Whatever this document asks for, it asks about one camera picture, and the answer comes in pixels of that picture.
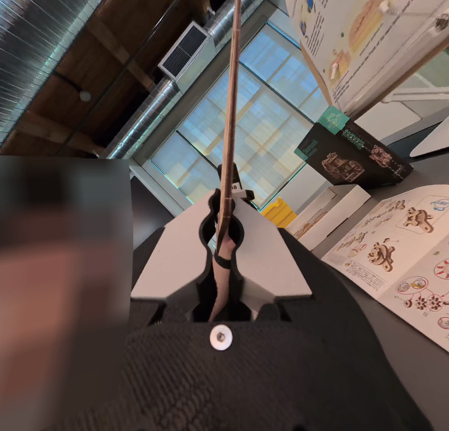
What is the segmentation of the large silver air duct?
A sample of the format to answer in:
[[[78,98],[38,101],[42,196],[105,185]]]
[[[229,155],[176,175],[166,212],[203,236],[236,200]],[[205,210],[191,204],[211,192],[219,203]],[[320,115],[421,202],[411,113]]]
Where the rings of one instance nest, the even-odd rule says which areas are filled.
[[[0,145],[103,0],[0,0]]]

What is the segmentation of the laser-cut wooden parts sheet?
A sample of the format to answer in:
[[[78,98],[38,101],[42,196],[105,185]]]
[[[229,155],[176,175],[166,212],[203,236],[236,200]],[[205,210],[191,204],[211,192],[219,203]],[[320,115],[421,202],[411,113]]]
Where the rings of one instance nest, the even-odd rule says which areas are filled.
[[[225,234],[228,230],[229,222],[232,216],[231,185],[233,180],[235,125],[238,97],[238,65],[240,54],[240,31],[242,23],[241,7],[242,0],[235,0],[229,62],[227,110],[223,138],[220,210],[218,214],[216,231],[216,255],[219,255],[220,253],[220,248]]]

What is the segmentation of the slim silver air duct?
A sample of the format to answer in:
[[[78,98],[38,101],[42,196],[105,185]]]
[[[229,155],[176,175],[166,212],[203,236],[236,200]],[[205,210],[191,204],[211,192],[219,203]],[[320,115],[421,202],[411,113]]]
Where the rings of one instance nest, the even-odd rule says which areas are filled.
[[[225,0],[206,24],[197,27],[206,40],[174,75],[162,69],[165,76],[150,92],[138,110],[121,128],[99,156],[102,159],[129,159],[142,147],[153,131],[165,120],[176,104],[186,95],[220,52],[228,47],[232,37],[235,0]]]

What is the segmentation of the yellow plastic bin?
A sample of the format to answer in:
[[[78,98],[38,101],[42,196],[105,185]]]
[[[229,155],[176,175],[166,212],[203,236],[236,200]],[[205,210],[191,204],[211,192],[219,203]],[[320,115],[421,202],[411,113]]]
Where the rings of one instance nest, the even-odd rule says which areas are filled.
[[[280,197],[265,207],[261,214],[278,228],[286,228],[298,216]]]

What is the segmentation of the black flat screen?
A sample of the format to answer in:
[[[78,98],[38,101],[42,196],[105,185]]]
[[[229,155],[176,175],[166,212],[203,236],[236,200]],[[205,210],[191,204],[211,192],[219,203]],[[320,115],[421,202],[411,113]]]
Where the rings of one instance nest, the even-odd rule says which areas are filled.
[[[136,177],[130,180],[133,222],[133,250],[174,216]]]

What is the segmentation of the open instruction booklet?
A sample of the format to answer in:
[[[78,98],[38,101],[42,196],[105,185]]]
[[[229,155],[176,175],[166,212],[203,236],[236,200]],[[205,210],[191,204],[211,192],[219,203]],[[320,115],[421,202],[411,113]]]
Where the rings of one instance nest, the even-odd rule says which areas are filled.
[[[449,350],[449,187],[380,201],[322,261]]]

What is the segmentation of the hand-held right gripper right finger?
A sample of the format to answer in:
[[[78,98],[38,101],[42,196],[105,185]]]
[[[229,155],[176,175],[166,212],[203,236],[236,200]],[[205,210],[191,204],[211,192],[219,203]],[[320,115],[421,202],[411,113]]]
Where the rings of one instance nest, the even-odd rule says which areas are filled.
[[[258,313],[265,304],[310,298],[311,288],[279,229],[242,197],[233,197],[229,299]]]

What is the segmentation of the large gridded window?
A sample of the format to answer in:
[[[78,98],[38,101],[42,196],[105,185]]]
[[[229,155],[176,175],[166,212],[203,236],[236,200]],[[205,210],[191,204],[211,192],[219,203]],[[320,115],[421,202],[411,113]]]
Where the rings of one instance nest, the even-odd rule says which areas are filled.
[[[191,203],[219,187],[229,69],[149,161]],[[266,22],[239,57],[234,162],[261,210],[305,162],[294,153],[327,108],[298,44]]]

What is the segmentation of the person's left forearm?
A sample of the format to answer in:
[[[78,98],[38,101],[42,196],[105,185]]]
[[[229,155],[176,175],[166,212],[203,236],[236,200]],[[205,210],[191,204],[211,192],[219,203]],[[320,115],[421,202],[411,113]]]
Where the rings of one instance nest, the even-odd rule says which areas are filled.
[[[217,296],[212,308],[209,322],[213,322],[228,303],[230,269],[223,268],[215,260],[212,263]]]

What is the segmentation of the white board stand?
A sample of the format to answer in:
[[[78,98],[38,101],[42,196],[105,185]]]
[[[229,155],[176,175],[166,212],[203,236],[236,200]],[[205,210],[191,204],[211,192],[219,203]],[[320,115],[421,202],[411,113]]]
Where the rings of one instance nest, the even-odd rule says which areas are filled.
[[[423,101],[445,101],[449,100],[449,88],[445,87],[416,87],[416,88],[396,88],[389,93],[383,103],[391,102],[423,102]],[[409,156],[412,158],[434,153],[449,147],[449,119],[448,108],[441,109],[434,114],[422,118],[418,122],[409,125],[400,131],[384,138],[382,142],[390,145],[407,138],[420,131],[424,131],[434,126],[430,134],[414,147]]]

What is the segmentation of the white air vent grille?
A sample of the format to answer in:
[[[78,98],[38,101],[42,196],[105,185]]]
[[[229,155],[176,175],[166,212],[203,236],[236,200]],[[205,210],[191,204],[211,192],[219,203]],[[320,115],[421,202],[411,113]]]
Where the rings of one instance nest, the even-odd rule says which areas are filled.
[[[215,55],[212,36],[192,21],[160,61],[158,68],[179,91],[186,93]]]

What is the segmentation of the black model kit box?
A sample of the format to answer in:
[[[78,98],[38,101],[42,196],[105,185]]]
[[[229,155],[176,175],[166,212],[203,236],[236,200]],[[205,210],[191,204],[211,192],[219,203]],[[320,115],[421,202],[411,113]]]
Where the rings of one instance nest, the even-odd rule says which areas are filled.
[[[294,152],[334,186],[394,186],[413,171],[411,164],[334,106],[324,111]]]

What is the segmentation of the white cardboard box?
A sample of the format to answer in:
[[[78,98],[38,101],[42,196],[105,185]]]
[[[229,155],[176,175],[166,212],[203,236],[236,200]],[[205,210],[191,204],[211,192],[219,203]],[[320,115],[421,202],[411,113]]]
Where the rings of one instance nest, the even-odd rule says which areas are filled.
[[[370,198],[367,191],[355,184],[328,187],[286,230],[306,249],[313,250]]]

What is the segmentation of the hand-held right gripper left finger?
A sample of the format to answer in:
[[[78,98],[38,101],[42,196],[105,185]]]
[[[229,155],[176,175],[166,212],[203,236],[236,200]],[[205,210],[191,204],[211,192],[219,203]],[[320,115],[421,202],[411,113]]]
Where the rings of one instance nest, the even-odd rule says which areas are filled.
[[[163,302],[182,313],[194,310],[199,303],[198,286],[212,268],[208,243],[216,230],[215,196],[220,196],[220,190],[208,192],[154,232],[154,249],[132,288],[131,299]]]

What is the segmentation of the person's left hand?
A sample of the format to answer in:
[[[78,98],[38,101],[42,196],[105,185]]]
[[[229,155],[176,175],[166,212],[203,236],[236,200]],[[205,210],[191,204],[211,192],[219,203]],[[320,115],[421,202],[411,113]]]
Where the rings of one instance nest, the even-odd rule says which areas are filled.
[[[225,260],[231,260],[234,249],[235,243],[228,235],[226,235],[222,240],[220,249],[218,251],[218,256]]]

